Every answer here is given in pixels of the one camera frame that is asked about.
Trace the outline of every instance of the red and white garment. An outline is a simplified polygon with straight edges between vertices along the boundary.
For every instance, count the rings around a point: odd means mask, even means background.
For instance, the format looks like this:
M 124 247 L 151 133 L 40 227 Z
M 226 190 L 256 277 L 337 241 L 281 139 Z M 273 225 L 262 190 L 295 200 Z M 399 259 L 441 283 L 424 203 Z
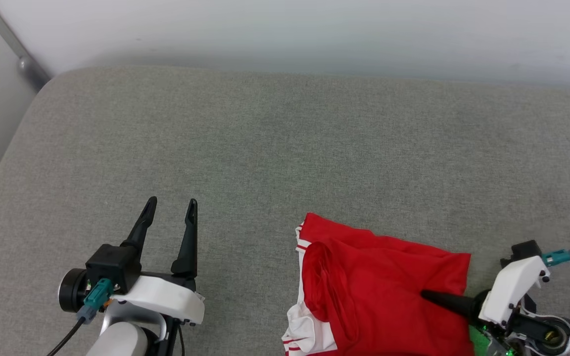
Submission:
M 462 295 L 470 255 L 376 236 L 309 213 L 296 229 L 298 303 L 287 356 L 473 356 L 468 322 L 421 298 Z
M 289 326 L 283 335 L 285 356 L 306 356 L 322 353 L 322 356 L 337 355 L 337 346 L 328 322 L 315 318 L 305 305 L 303 292 L 303 257 L 311 243 L 300 239 L 303 224 L 296 228 L 296 251 L 298 252 L 298 302 L 287 311 Z

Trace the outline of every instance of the metal bracket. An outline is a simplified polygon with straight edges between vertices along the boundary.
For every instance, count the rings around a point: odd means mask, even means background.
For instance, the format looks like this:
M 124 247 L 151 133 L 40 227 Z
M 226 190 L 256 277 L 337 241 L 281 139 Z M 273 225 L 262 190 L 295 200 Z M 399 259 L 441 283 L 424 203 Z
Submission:
M 51 79 L 49 74 L 32 58 L 22 43 L 14 35 L 7 23 L 0 15 L 0 36 L 6 41 L 10 49 L 19 57 L 17 69 L 34 90 L 39 91 Z

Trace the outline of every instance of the black cable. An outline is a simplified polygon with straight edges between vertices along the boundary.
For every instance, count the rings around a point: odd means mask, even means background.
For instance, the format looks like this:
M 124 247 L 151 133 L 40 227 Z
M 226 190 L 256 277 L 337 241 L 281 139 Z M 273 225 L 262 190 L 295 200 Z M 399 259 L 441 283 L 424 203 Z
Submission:
M 79 321 L 76 322 L 76 325 L 74 325 L 74 327 L 72 327 L 72 330 L 70 330 L 70 332 L 65 335 L 65 338 L 63 338 L 63 340 L 61 340 L 61 342 L 59 342 L 58 345 L 56 345 L 56 347 L 54 347 L 54 349 L 52 349 L 52 351 L 50 351 L 47 356 L 54 356 L 58 352 L 58 350 L 60 350 L 61 347 L 63 347 L 63 345 L 65 345 L 68 341 L 70 341 L 73 334 L 75 334 L 77 331 L 79 331 L 79 328 L 81 327 L 81 325 L 84 322 L 85 322 L 85 318 L 83 318 L 83 317 L 80 318 Z
M 177 331 L 179 331 L 179 344 L 182 345 L 182 356 L 184 356 L 184 336 L 182 335 L 182 327 L 177 326 Z

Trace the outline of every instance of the red cloth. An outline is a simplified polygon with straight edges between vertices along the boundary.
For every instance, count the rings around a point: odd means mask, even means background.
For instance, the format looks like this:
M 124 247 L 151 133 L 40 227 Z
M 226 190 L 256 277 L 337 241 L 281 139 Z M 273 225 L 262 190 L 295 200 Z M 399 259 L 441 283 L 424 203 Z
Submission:
M 462 295 L 470 255 L 375 236 L 309 213 L 300 238 L 305 304 L 329 322 L 340 355 L 473 356 L 468 322 L 424 300 Z

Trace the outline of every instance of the couch cushion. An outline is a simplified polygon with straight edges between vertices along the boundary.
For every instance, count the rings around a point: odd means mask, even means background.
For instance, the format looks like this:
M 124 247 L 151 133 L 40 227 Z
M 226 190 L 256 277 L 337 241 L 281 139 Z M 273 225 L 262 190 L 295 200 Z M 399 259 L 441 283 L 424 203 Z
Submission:
M 176 257 L 199 201 L 204 324 L 188 355 L 282 355 L 306 212 L 471 252 L 468 293 L 515 243 L 570 248 L 570 90 L 367 77 L 89 68 L 36 97 L 0 164 L 0 355 L 73 326 L 56 290 L 149 196 L 142 265 Z M 570 265 L 535 291 L 570 317 Z M 59 353 L 85 354 L 101 320 Z

